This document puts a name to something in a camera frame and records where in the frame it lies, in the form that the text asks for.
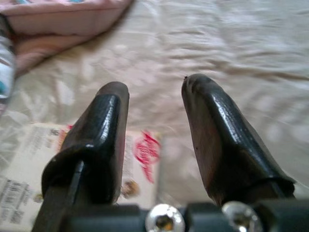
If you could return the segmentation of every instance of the beige fabric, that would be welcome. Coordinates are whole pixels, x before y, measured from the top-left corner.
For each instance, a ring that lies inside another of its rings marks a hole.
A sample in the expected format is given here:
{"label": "beige fabric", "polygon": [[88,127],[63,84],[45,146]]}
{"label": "beige fabric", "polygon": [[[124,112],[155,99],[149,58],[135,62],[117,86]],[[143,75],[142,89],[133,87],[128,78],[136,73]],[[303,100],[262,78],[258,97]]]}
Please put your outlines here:
{"label": "beige fabric", "polygon": [[[0,168],[24,125],[73,123],[116,80],[130,91],[128,127],[165,134],[158,201],[207,200],[181,99],[183,77],[202,72],[235,100],[281,167],[309,186],[308,20],[307,0],[137,0],[111,31],[17,80],[0,119]],[[298,184],[297,195],[309,188]]]}

